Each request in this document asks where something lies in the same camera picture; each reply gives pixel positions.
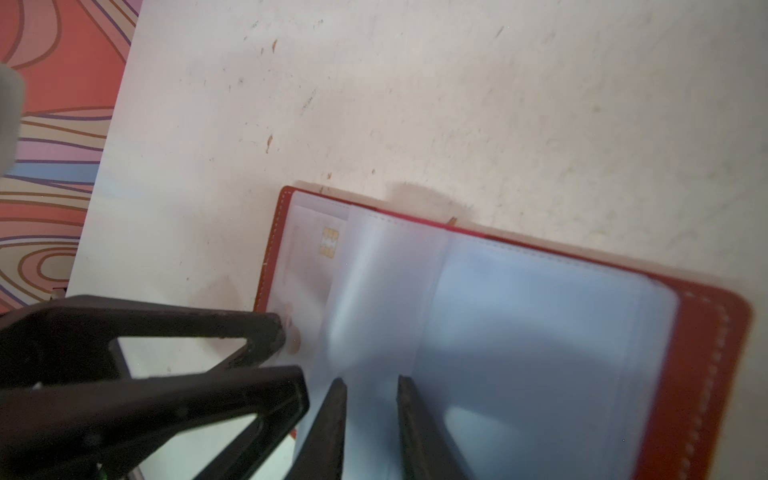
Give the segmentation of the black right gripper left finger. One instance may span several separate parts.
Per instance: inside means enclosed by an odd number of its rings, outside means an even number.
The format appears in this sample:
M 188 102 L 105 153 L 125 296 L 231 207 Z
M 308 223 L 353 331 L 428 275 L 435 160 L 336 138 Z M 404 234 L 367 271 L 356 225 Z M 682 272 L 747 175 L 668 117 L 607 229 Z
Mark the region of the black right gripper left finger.
M 336 378 L 285 479 L 341 479 L 346 419 L 347 385 L 341 378 Z

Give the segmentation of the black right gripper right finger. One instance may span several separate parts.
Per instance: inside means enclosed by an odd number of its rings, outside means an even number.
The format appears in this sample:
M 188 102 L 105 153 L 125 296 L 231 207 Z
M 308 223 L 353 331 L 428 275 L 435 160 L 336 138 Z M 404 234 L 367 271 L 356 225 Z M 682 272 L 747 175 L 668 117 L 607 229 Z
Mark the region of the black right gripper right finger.
M 402 478 L 467 479 L 411 377 L 398 377 L 397 408 Z

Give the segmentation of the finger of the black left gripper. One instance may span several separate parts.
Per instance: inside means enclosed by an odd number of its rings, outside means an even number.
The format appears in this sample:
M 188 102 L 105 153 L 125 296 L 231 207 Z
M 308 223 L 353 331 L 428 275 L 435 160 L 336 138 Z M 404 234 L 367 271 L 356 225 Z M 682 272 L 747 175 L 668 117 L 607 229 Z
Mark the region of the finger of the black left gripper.
M 181 432 L 252 415 L 197 475 L 248 479 L 308 409 L 297 366 L 5 389 L 1 476 L 120 479 Z
M 122 337 L 242 339 L 219 363 L 256 366 L 284 346 L 274 313 L 212 310 L 90 295 L 51 300 L 1 316 L 1 384 L 32 387 L 116 380 L 128 375 Z

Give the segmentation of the red leather card holder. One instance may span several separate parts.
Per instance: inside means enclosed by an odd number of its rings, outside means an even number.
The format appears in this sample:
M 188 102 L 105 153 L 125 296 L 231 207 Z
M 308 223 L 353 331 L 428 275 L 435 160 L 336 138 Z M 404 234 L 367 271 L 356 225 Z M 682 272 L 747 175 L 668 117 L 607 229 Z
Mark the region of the red leather card holder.
M 753 317 L 717 286 L 289 186 L 255 307 L 306 378 L 298 447 L 346 383 L 347 479 L 403 477 L 407 381 L 471 479 L 704 479 Z

